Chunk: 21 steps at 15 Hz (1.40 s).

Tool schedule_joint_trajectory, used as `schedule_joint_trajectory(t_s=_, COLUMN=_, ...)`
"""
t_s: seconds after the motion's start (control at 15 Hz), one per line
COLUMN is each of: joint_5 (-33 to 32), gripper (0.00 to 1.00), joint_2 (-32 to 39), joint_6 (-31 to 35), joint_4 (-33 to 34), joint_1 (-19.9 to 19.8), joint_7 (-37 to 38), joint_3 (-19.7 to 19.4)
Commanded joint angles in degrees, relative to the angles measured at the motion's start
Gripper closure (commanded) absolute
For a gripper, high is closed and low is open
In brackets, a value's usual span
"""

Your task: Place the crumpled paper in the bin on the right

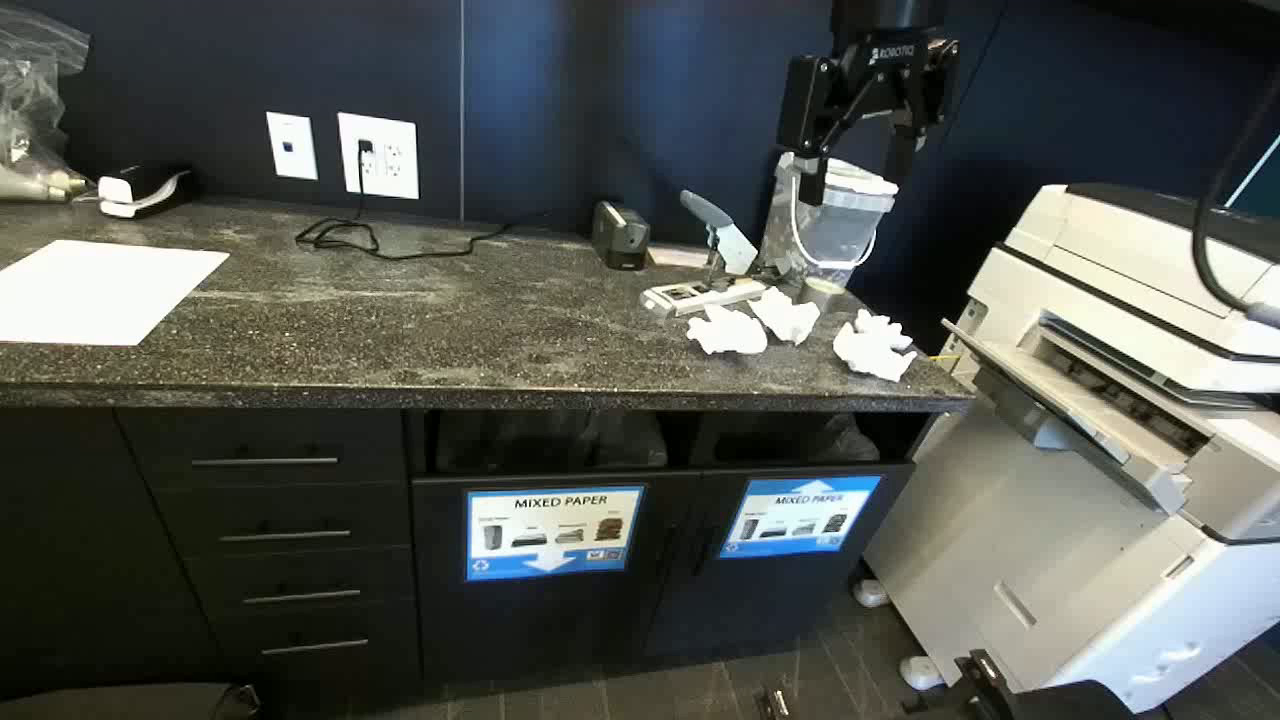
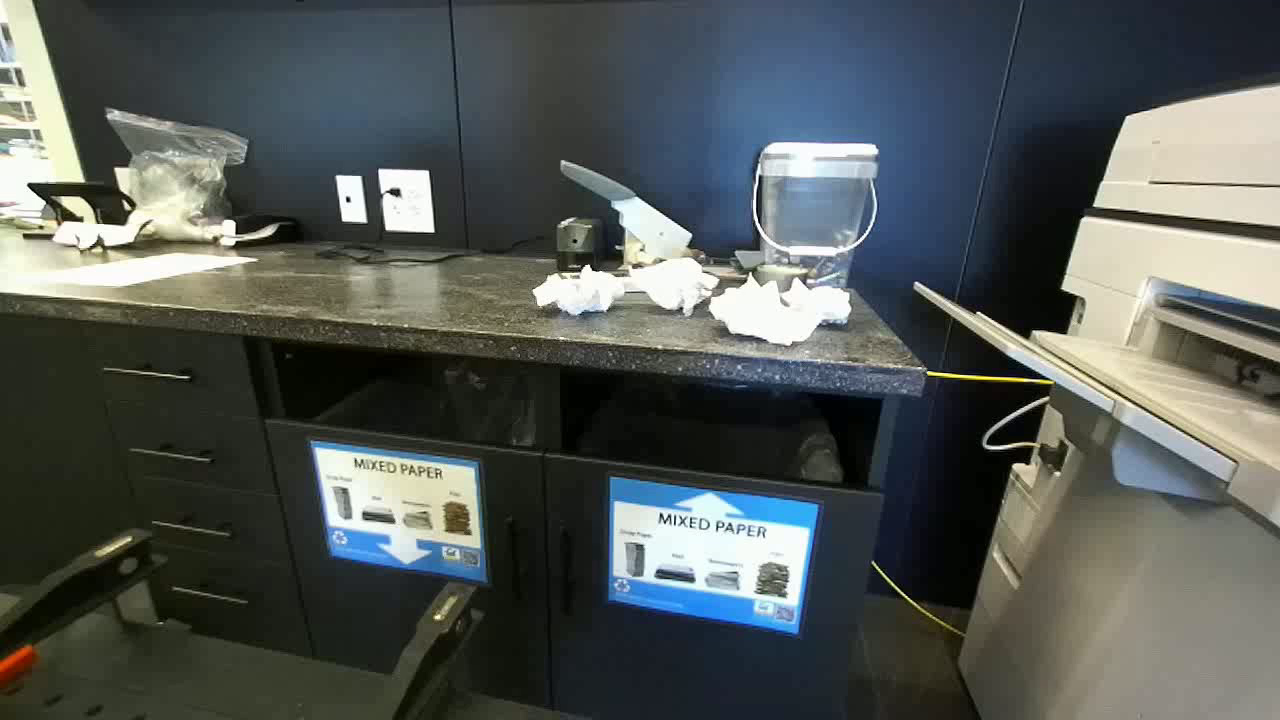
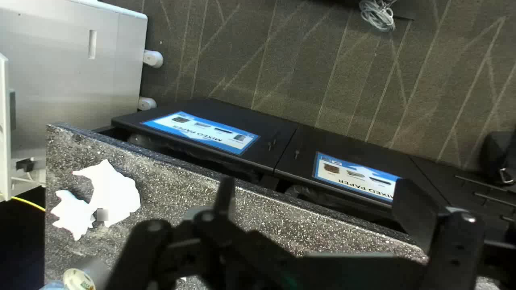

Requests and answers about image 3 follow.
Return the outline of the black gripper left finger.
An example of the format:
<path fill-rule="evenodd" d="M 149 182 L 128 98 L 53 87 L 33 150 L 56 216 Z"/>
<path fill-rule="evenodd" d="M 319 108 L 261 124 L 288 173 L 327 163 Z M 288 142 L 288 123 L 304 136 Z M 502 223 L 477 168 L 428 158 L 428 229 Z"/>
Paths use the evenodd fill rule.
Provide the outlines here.
<path fill-rule="evenodd" d="M 211 290 L 223 287 L 220 250 L 230 243 L 228 211 L 235 181 L 222 177 L 211 208 L 178 226 L 146 219 L 132 227 L 106 290 L 173 290 L 180 277 L 198 276 Z"/>

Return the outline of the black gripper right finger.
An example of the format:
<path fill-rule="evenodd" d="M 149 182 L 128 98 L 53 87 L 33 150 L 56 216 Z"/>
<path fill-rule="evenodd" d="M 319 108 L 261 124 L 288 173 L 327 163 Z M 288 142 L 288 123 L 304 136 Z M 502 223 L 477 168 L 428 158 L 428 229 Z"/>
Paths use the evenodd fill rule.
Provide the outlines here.
<path fill-rule="evenodd" d="M 473 214 L 448 210 L 409 179 L 396 182 L 391 214 L 427 253 L 419 290 L 473 290 L 483 247 Z"/>

